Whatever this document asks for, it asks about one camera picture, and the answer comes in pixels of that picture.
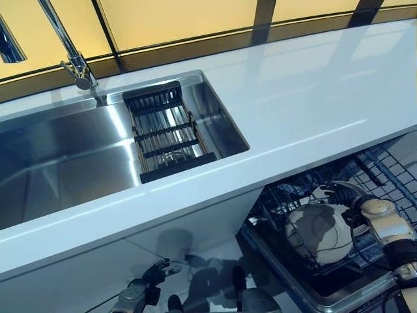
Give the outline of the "dark left robot hand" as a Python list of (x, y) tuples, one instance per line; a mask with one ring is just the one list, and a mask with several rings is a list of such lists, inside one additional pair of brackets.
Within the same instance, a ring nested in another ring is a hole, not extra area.
[(181, 270), (180, 265), (173, 265), (169, 258), (164, 258), (149, 267), (141, 279), (150, 286), (157, 286), (163, 283), (167, 277), (180, 273)]

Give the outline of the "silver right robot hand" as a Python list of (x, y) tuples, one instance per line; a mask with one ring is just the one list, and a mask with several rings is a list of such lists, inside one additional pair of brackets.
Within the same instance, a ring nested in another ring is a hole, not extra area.
[(318, 187), (317, 201), (320, 204), (343, 205), (356, 210), (355, 203), (366, 193), (359, 187), (348, 183), (330, 183)]

